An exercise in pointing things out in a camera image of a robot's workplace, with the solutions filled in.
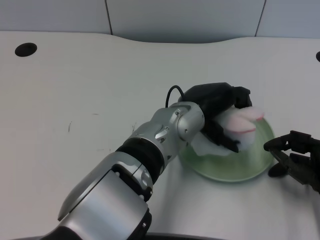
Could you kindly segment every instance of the round hole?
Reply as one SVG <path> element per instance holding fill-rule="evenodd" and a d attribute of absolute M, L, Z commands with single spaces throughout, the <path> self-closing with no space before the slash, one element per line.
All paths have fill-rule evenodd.
<path fill-rule="evenodd" d="M 14 53 L 18 57 L 28 57 L 34 54 L 37 51 L 37 48 L 37 45 L 35 45 L 34 43 L 27 42 L 18 46 L 15 49 Z"/>
<path fill-rule="evenodd" d="M 320 62 L 320 51 L 315 55 L 315 58 Z"/>

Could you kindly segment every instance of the black robotic claw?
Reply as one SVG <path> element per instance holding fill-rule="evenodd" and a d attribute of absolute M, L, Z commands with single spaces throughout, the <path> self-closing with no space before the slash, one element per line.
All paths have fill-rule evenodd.
<path fill-rule="evenodd" d="M 198 104 L 204 114 L 205 124 L 202 133 L 217 145 L 238 153 L 238 141 L 225 136 L 224 129 L 213 120 L 231 106 L 238 109 L 251 107 L 250 90 L 238 86 L 233 87 L 226 82 L 196 85 L 184 93 L 179 101 Z"/>
<path fill-rule="evenodd" d="M 299 183 L 308 184 L 320 192 L 320 140 L 309 134 L 291 131 L 288 135 L 266 142 L 263 147 L 279 162 L 269 170 L 270 177 L 289 174 Z M 295 153 L 288 156 L 282 152 L 289 149 L 300 154 L 310 153 L 310 157 Z"/>

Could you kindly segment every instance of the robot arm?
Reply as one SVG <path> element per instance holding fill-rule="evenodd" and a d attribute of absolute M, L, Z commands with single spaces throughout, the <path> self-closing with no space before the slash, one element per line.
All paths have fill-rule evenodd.
<path fill-rule="evenodd" d="M 210 121 L 232 105 L 251 104 L 249 90 L 244 88 L 243 98 L 235 89 L 227 83 L 195 86 L 183 101 L 156 111 L 75 186 L 62 204 L 59 225 L 35 239 L 143 239 L 152 221 L 146 202 L 158 177 L 179 151 L 199 131 L 228 147 L 223 129 L 214 134 L 217 126 Z"/>

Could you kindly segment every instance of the pink object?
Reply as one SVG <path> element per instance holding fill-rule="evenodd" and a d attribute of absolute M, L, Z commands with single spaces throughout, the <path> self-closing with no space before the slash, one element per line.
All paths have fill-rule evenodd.
<path fill-rule="evenodd" d="M 224 129 L 224 134 L 232 140 L 237 140 L 239 151 L 248 149 L 256 138 L 256 121 L 264 118 L 264 112 L 257 107 L 245 107 L 238 109 L 231 107 L 221 113 L 214 120 L 217 121 Z M 231 151 L 223 146 L 217 146 L 209 141 L 202 133 L 198 133 L 191 145 L 199 156 L 211 154 L 226 156 Z"/>

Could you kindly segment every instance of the white object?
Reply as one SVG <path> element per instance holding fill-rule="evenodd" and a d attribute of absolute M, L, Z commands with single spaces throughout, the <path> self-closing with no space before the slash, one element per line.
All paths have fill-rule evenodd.
<path fill-rule="evenodd" d="M 256 125 L 254 122 L 264 117 L 263 111 L 257 107 L 245 107 L 238 109 L 231 107 L 218 115 L 215 120 L 223 127 L 224 134 L 237 144 L 239 151 L 248 149 L 255 141 Z M 199 132 L 191 142 L 191 145 L 198 156 L 218 155 L 227 156 L 232 151 L 224 146 L 216 145 Z"/>
<path fill-rule="evenodd" d="M 29 42 L 37 44 L 35 54 L 17 57 L 15 48 Z M 0 46 L 3 240 L 51 231 L 74 185 L 164 107 L 175 84 L 184 91 L 214 81 L 243 86 L 277 137 L 294 129 L 320 138 L 320 39 L 164 44 L 92 33 L 0 32 Z M 173 91 L 170 103 L 179 96 Z M 263 174 L 221 184 L 174 159 L 148 205 L 152 232 L 319 238 L 320 196 L 290 177 Z"/>

